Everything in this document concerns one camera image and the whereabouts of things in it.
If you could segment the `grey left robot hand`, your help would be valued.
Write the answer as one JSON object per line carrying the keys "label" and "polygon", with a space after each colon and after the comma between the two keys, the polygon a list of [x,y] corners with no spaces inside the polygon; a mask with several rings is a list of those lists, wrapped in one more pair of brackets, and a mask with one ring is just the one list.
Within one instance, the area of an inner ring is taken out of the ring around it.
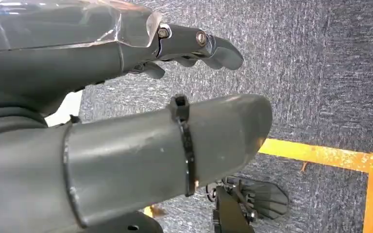
{"label": "grey left robot hand", "polygon": [[243,168],[269,134],[271,105],[235,94],[48,126],[67,94],[158,61],[239,69],[229,41],[162,23],[122,0],[0,0],[0,233],[151,233],[140,209]]}

